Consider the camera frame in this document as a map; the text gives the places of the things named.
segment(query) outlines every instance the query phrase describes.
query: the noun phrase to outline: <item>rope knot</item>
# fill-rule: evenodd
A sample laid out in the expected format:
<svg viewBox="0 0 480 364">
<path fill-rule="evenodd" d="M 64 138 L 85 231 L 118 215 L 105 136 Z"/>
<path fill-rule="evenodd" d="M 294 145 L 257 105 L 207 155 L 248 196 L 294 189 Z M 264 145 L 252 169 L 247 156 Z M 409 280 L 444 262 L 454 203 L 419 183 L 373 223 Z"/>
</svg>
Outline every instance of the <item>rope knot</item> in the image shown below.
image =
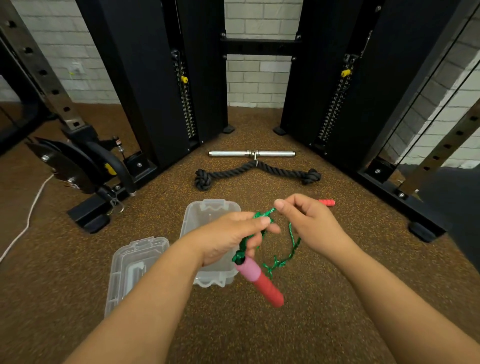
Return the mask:
<svg viewBox="0 0 480 364">
<path fill-rule="evenodd" d="M 199 169 L 195 174 L 197 175 L 195 177 L 195 186 L 197 189 L 200 191 L 206 191 L 212 186 L 212 178 L 207 171 Z"/>
<path fill-rule="evenodd" d="M 307 174 L 301 178 L 302 184 L 310 184 L 312 182 L 317 182 L 321 179 L 322 175 L 318 173 L 313 168 L 310 168 Z"/>
</svg>

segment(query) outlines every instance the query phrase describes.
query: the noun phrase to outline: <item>rubber gym floor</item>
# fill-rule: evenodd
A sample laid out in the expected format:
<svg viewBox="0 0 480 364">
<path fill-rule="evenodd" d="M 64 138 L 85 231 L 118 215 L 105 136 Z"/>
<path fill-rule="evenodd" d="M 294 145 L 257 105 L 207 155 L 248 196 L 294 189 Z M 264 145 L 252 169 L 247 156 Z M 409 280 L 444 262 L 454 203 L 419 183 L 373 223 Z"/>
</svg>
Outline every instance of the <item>rubber gym floor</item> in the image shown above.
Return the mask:
<svg viewBox="0 0 480 364">
<path fill-rule="evenodd" d="M 138 150 L 120 106 L 80 105 L 103 138 L 119 135 Z M 333 213 L 367 253 L 398 275 L 433 307 L 480 341 L 480 276 L 447 236 L 431 244 L 407 231 L 407 219 L 289 136 L 271 129 L 281 110 L 231 108 L 237 129 L 205 143 L 125 201 L 101 232 L 88 235 L 66 211 L 86 198 L 53 179 L 39 199 L 28 232 L 0 265 L 0 362 L 59 363 L 102 320 L 112 255 L 149 236 L 174 243 L 192 201 L 224 198 L 242 210 L 266 211 L 294 192 L 333 198 Z M 56 122 L 34 135 L 62 139 Z M 295 150 L 295 158 L 267 163 L 286 169 L 315 168 L 322 180 L 302 186 L 260 170 L 215 181 L 207 192 L 193 186 L 198 168 L 226 170 L 246 159 L 207 156 L 208 150 Z M 0 249 L 24 228 L 28 209 L 49 170 L 23 144 L 0 157 Z M 266 235 L 258 262 L 288 254 L 284 229 Z M 168 355 L 170 363 L 391 363 L 393 357 L 366 316 L 353 289 L 321 256 L 300 245 L 274 273 L 285 305 L 271 308 L 255 287 L 237 276 L 225 288 L 194 286 Z"/>
</svg>

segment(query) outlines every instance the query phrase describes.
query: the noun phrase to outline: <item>cable machine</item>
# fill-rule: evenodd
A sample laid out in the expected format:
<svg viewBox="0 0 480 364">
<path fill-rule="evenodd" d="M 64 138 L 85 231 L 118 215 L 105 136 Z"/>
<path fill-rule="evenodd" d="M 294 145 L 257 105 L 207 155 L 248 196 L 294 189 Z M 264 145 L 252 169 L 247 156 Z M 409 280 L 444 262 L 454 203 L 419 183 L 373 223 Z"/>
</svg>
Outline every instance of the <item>cable machine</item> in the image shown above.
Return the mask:
<svg viewBox="0 0 480 364">
<path fill-rule="evenodd" d="M 71 166 L 77 175 L 64 171 L 61 179 L 74 178 L 72 184 L 93 193 L 69 211 L 84 229 L 98 231 L 108 223 L 104 215 L 112 205 L 205 141 L 233 131 L 227 121 L 228 54 L 291 56 L 282 120 L 274 132 L 290 134 L 405 214 L 410 231 L 424 241 L 448 229 L 442 216 L 411 196 L 423 177 L 417 175 L 414 184 L 405 181 L 408 188 L 393 185 L 388 178 L 395 166 L 378 154 L 476 0 L 304 0 L 293 40 L 227 37 L 223 0 L 76 1 L 141 148 L 122 161 L 109 152 L 119 147 L 117 140 L 99 141 L 91 126 L 72 117 L 75 113 L 62 114 L 74 111 L 73 105 L 58 104 L 58 95 L 67 100 L 61 85 L 46 87 L 38 67 L 29 65 L 28 57 L 43 56 L 9 3 L 2 5 L 0 29 L 10 52 L 34 75 L 42 100 L 54 104 L 72 141 L 70 148 L 45 140 L 30 147 L 47 164 L 51 159 L 42 157 L 53 153 L 57 170 L 68 164 L 60 155 L 79 167 Z M 43 69 L 50 75 L 48 65 Z M 469 120 L 478 118 L 476 112 Z M 458 134 L 454 146 L 467 135 Z M 424 170 L 435 171 L 454 150 Z M 80 152 L 95 172 L 85 172 Z M 103 191 L 111 176 L 107 164 L 121 184 Z M 86 176 L 80 178 L 79 170 Z M 74 183 L 80 180 L 92 186 Z"/>
</svg>

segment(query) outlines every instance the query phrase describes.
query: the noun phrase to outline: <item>clear plastic container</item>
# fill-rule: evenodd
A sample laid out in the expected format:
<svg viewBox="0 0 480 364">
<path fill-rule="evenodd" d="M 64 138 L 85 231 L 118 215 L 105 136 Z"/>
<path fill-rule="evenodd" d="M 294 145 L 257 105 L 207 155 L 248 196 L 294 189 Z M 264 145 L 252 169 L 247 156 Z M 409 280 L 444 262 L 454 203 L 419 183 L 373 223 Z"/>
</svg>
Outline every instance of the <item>clear plastic container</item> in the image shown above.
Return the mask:
<svg viewBox="0 0 480 364">
<path fill-rule="evenodd" d="M 202 225 L 208 224 L 210 221 L 216 220 L 220 216 L 234 211 L 241 211 L 241 208 L 232 201 L 203 200 L 192 202 L 185 210 L 180 237 Z M 232 262 L 232 257 L 238 249 L 239 246 L 237 245 L 218 262 L 202 267 L 198 271 L 193 284 L 198 284 L 200 287 L 205 288 L 210 287 L 212 284 L 225 287 L 225 285 L 233 282 L 233 278 L 238 271 Z"/>
<path fill-rule="evenodd" d="M 110 271 L 105 317 L 123 300 L 169 246 L 166 238 L 151 236 L 131 242 L 115 252 Z"/>
</svg>

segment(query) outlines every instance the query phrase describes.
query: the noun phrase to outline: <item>pink foam grip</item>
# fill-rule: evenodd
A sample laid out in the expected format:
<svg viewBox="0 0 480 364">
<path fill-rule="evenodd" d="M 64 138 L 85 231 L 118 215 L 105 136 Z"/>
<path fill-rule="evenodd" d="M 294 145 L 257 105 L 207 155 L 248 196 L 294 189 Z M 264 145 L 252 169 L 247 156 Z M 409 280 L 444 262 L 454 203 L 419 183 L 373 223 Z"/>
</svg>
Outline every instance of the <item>pink foam grip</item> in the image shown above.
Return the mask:
<svg viewBox="0 0 480 364">
<path fill-rule="evenodd" d="M 239 271 L 246 278 L 246 280 L 250 282 L 255 282 L 262 273 L 262 270 L 258 264 L 249 256 L 245 257 L 243 264 L 239 266 L 235 264 L 235 266 L 237 271 Z"/>
<path fill-rule="evenodd" d="M 272 281 L 269 280 L 263 272 L 261 272 L 260 277 L 257 281 L 253 282 L 253 284 L 273 307 L 283 306 L 282 293 L 273 285 Z"/>
<path fill-rule="evenodd" d="M 325 206 L 335 206 L 335 200 L 319 200 Z"/>
</svg>

